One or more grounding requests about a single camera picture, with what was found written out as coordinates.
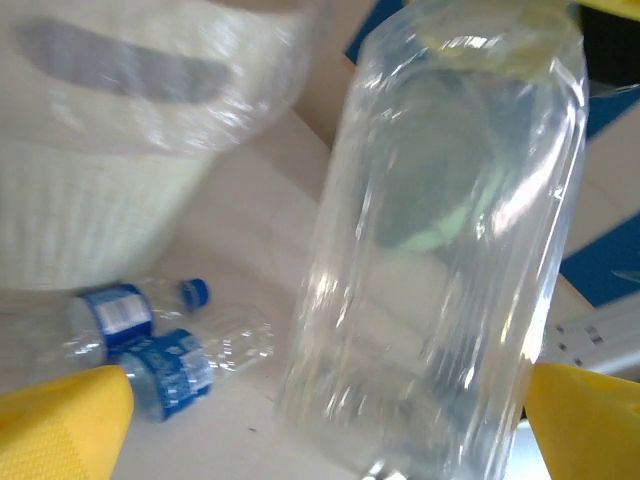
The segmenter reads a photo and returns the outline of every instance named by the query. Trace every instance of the clear plastic bottle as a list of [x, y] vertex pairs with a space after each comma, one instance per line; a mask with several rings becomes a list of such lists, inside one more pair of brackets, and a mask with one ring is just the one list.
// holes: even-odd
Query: clear plastic bottle
[[140, 278], [75, 297], [23, 295], [12, 318], [13, 361], [22, 371], [12, 372], [17, 378], [7, 385], [19, 388], [101, 365], [137, 337], [186, 325], [208, 302], [200, 279]]
[[422, 0], [361, 50], [279, 409], [366, 478], [500, 478], [584, 161], [563, 6]]
[[271, 326], [255, 307], [227, 307], [207, 320], [130, 346], [119, 364], [136, 415], [163, 422], [218, 382], [273, 354]]

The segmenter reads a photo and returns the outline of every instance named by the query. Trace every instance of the bottle cap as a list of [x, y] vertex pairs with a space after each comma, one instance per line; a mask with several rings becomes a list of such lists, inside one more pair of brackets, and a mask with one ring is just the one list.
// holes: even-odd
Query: bottle cap
[[185, 306], [191, 311], [202, 308], [209, 303], [209, 287], [200, 278], [180, 282], [180, 292]]

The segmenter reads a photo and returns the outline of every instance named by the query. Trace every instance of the plastic bag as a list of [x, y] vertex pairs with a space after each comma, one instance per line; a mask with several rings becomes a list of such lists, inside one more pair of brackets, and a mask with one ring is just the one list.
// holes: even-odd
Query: plastic bag
[[224, 151], [298, 96], [327, 2], [7, 0], [0, 128], [65, 151]]
[[417, 1], [366, 40], [279, 409], [366, 478], [508, 458], [584, 162], [564, 4]]

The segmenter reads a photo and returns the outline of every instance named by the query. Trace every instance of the blue bottle label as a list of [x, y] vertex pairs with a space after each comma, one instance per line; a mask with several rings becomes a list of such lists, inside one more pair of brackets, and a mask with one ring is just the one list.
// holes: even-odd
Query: blue bottle label
[[198, 339], [186, 330], [143, 339], [127, 352], [153, 376], [164, 420], [211, 391], [213, 370]]
[[132, 341], [151, 335], [153, 311], [135, 285], [116, 285], [80, 296], [104, 337], [107, 359], [113, 360]]

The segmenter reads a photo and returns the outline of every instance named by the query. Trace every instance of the yellow plastic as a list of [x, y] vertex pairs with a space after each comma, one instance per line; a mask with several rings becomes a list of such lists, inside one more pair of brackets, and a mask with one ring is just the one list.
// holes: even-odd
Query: yellow plastic
[[578, 0], [576, 3], [618, 17], [640, 21], [640, 0]]
[[131, 415], [120, 367], [101, 367], [0, 397], [0, 479], [106, 480]]
[[[531, 8], [514, 9], [505, 17], [510, 23], [516, 23], [518, 28], [528, 31], [541, 32], [536, 41], [521, 42], [521, 45], [511, 45], [508, 54], [498, 50], [496, 55], [487, 55], [487, 48], [469, 48], [465, 42], [451, 42], [449, 33], [434, 34], [432, 25], [426, 28], [417, 23], [418, 38], [425, 47], [432, 52], [438, 52], [437, 58], [442, 67], [460, 71], [481, 71], [499, 76], [508, 76], [528, 83], [545, 82], [549, 76], [549, 62], [559, 53], [558, 44], [563, 29], [568, 29], [567, 5], [563, 1], [536, 0], [531, 2]], [[489, 8], [498, 8], [500, 3], [493, 5], [487, 2]], [[496, 18], [496, 24], [505, 22], [505, 18]]]
[[553, 480], [640, 478], [640, 384], [536, 365], [525, 408]]

